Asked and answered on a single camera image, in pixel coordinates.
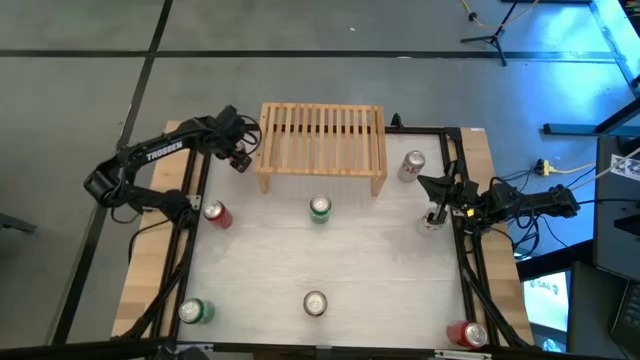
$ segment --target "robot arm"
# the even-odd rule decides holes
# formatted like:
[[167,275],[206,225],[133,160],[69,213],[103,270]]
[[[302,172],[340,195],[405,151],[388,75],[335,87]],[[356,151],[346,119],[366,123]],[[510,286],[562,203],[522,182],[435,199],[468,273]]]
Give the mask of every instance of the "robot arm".
[[178,190],[161,193],[135,186],[136,173],[142,166],[182,149],[211,152],[218,159],[230,159],[231,167],[244,172],[251,158],[236,145],[245,133],[244,120],[228,105],[216,118],[192,118],[175,131],[120,149],[98,165],[85,180],[84,187],[102,206],[129,204],[138,213],[142,213],[143,208],[157,208],[175,225],[189,227],[197,220],[189,199]]
[[432,224],[444,223],[446,205],[465,217],[465,230],[470,233],[484,232],[493,224],[520,216],[569,218],[580,210],[571,190],[562,185],[545,192],[523,194],[500,178],[493,178],[489,190],[477,195],[477,183],[469,180],[456,183],[455,177],[461,166],[460,161],[450,163],[445,169],[445,176],[440,178],[418,176],[429,199],[438,204],[438,210],[429,215]]

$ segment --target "red soda can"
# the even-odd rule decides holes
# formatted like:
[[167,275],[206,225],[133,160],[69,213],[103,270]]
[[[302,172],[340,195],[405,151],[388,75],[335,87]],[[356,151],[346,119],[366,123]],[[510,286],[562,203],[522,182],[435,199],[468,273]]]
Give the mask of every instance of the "red soda can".
[[233,224],[233,216],[220,201],[205,205],[204,209],[202,209],[202,215],[219,229],[228,229]]
[[477,349],[487,344],[487,330],[478,323],[458,321],[447,326],[447,337],[454,344]]

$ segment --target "gray floor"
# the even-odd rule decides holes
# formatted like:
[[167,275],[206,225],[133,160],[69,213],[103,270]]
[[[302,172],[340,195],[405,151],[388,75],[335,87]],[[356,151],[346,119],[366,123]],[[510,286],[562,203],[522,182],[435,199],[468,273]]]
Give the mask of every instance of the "gray floor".
[[[494,0],[471,5],[486,23],[508,10]],[[145,50],[161,7],[159,0],[4,1],[0,48]],[[176,0],[161,49],[478,51],[458,39],[489,32],[469,23],[457,1]],[[539,5],[507,28],[502,43],[509,51],[608,51],[584,5]],[[82,181],[112,153],[141,66],[142,59],[0,58],[0,212],[40,226],[37,236],[0,231],[0,347],[48,340],[93,210]],[[557,168],[594,161],[595,139],[543,136],[541,125],[595,124],[632,99],[615,63],[157,59],[132,142],[159,134],[169,119],[215,115],[229,103],[249,115],[265,101],[374,103],[385,106],[387,121],[398,112],[411,125],[486,128],[496,171],[506,174],[538,158]],[[141,171],[140,183],[151,170]],[[532,177],[527,189],[573,178]],[[576,197],[591,199],[593,187]],[[592,236],[592,218],[585,206],[550,224],[576,243]],[[108,338],[136,228],[107,220],[70,341]],[[542,232],[539,253],[561,246]],[[41,321],[24,321],[25,312]]]

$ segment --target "wooden crate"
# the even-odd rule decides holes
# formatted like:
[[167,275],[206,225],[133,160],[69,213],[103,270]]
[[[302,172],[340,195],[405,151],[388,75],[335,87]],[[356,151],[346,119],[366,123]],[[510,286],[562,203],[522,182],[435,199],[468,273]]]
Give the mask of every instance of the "wooden crate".
[[262,143],[255,159],[260,189],[270,176],[371,178],[378,196],[387,178],[382,106],[264,103]]

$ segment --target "green soda can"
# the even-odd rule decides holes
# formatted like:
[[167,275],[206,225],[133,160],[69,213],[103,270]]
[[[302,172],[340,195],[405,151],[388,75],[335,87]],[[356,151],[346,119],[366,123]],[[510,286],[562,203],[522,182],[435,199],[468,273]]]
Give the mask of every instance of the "green soda can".
[[311,208],[311,221],[316,224],[324,224],[329,220],[331,212],[331,200],[324,195],[316,195],[309,202]]
[[178,317],[185,324],[206,324],[215,314],[215,307],[208,301],[192,298],[185,300],[178,310]]

